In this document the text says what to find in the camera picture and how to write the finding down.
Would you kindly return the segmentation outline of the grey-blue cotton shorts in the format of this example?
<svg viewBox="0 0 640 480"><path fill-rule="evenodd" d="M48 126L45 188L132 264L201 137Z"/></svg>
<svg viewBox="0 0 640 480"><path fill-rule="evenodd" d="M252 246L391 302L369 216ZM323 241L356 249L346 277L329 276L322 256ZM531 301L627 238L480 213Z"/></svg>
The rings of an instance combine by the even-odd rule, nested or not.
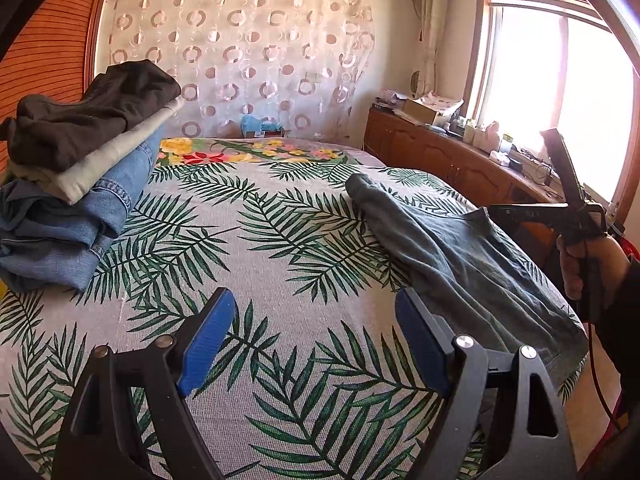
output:
<svg viewBox="0 0 640 480"><path fill-rule="evenodd" d="M483 208L431 214L385 192L364 174L346 184L369 230L409 272L411 287L457 334L484 348L523 344L556 386L579 372L587 335L561 293Z"/></svg>

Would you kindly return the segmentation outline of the pink white bottle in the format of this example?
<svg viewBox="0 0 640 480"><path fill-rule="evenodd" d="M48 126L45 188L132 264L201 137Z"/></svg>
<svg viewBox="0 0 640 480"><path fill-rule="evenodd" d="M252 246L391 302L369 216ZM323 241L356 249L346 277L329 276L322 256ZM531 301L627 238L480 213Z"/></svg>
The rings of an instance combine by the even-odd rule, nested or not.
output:
<svg viewBox="0 0 640 480"><path fill-rule="evenodd" d="M487 154L490 154L492 151L498 151L500 142L499 123L491 122L484 130L482 150Z"/></svg>

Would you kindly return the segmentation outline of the folded blue denim jeans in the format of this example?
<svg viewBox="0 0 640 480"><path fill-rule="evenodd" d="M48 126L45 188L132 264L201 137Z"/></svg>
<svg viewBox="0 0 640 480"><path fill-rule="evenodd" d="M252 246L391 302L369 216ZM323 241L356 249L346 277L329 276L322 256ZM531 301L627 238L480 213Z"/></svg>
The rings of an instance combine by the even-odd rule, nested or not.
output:
<svg viewBox="0 0 640 480"><path fill-rule="evenodd" d="M83 290L124 229L160 150L156 130L69 205L23 179L1 187L1 281L14 292Z"/></svg>

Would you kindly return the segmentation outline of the wood-framed window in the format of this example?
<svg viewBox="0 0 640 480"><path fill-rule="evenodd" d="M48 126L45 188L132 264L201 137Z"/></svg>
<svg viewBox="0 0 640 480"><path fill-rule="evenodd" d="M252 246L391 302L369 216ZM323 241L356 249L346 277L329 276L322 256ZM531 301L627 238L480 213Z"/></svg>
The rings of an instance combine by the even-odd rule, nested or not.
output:
<svg viewBox="0 0 640 480"><path fill-rule="evenodd" d="M546 154L567 140L580 182L627 219L639 187L639 77L587 0L476 0L465 115Z"/></svg>

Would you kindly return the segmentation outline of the cardboard box on counter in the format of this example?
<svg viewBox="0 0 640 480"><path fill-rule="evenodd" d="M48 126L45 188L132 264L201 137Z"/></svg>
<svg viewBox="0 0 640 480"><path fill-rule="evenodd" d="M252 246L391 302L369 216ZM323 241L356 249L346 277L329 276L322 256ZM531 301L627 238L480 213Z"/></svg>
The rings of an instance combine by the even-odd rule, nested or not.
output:
<svg viewBox="0 0 640 480"><path fill-rule="evenodd" d="M420 124L427 125L433 125L434 120L439 115L438 110L434 110L434 108L416 100L407 100L402 107L402 111L417 122L420 122Z"/></svg>

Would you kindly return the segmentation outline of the floral leaf-print bed cover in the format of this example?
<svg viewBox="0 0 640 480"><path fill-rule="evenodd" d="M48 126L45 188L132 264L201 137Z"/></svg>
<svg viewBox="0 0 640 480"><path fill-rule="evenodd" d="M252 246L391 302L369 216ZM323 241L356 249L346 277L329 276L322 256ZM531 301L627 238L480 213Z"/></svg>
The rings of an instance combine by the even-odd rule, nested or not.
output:
<svg viewBox="0 0 640 480"><path fill-rule="evenodd" d="M83 292L1 303L1 421L49 478L90 352L145 347L219 287L234 320L189 399L229 479L400 479L442 401L395 321L407 268L345 191L365 174L436 217L482 212L449 184L327 148L169 139L124 232Z"/></svg>

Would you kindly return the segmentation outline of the wooden cabinet counter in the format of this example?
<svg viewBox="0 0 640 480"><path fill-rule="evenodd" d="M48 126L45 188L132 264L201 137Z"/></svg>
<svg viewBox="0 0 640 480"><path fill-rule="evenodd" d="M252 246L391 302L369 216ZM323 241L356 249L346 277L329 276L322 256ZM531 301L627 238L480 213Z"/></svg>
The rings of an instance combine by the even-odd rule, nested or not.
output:
<svg viewBox="0 0 640 480"><path fill-rule="evenodd" d="M477 148L410 124L390 110L370 108L363 146L387 166L434 174L476 206L559 201L550 188L499 166Z"/></svg>

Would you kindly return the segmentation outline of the folded dark blue garment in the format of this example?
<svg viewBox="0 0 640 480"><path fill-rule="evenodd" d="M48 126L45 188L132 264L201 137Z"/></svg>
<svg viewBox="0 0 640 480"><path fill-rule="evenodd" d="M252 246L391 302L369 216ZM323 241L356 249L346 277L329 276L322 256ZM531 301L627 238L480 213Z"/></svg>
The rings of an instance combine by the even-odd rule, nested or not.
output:
<svg viewBox="0 0 640 480"><path fill-rule="evenodd" d="M1 187L1 232L90 246L100 224L32 182L14 179Z"/></svg>

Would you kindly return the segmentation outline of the folded light grey garment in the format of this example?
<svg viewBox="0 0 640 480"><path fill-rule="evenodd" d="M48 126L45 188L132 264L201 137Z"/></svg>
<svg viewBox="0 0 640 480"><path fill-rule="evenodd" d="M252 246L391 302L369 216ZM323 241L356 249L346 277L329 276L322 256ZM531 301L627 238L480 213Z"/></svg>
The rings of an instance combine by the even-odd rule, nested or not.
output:
<svg viewBox="0 0 640 480"><path fill-rule="evenodd" d="M170 101L150 118L107 141L63 172L9 162L3 182L8 183L14 178L23 179L35 183L44 192L64 200L69 205L76 204L108 170L156 133L166 120L183 107L183 104L184 99L181 96Z"/></svg>

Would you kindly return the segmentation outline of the patterned window drape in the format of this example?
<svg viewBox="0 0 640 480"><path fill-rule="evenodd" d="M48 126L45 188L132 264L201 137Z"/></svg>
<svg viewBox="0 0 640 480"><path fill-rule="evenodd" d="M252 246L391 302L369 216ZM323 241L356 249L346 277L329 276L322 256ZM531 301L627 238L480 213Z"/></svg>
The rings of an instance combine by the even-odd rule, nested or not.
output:
<svg viewBox="0 0 640 480"><path fill-rule="evenodd" d="M416 95L424 96L436 88L437 55L444 34L448 0L421 0L421 30L416 66Z"/></svg>

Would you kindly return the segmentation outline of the folded black garment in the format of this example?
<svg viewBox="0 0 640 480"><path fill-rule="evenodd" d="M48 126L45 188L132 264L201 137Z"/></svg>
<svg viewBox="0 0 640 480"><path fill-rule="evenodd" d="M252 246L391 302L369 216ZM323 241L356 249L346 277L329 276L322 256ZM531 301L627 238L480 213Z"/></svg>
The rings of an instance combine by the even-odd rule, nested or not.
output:
<svg viewBox="0 0 640 480"><path fill-rule="evenodd" d="M180 84L149 60L110 66L77 103L30 94L1 124L9 158L63 172L178 98Z"/></svg>

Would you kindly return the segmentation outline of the blue toy on headboard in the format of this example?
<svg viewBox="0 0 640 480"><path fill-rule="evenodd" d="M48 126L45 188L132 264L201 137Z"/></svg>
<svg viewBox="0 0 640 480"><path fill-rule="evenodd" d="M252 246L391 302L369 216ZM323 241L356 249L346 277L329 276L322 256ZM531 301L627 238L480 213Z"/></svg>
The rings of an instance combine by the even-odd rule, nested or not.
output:
<svg viewBox="0 0 640 480"><path fill-rule="evenodd" d="M270 119L259 119L245 114L240 121L240 129L245 139L262 139L266 136L282 136L283 128L280 122Z"/></svg>

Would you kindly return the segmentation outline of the brown louvered wooden wardrobe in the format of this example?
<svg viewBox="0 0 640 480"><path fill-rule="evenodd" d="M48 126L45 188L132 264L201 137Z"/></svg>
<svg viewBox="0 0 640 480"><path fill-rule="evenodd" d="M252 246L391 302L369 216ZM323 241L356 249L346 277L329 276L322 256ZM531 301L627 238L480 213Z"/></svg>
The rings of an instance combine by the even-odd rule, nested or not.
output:
<svg viewBox="0 0 640 480"><path fill-rule="evenodd" d="M71 103L94 78L104 0L44 0L1 61L1 117L29 94Z"/></svg>

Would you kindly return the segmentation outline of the sheer pink-circle curtain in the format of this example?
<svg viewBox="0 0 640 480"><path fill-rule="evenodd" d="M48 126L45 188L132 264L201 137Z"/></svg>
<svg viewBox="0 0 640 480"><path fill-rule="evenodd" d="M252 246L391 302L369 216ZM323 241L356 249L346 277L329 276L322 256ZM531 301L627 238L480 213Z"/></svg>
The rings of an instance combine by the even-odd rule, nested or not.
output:
<svg viewBox="0 0 640 480"><path fill-rule="evenodd" d="M168 136L223 138L243 117L344 143L375 45L366 0L106 0L108 62L146 58L183 106Z"/></svg>

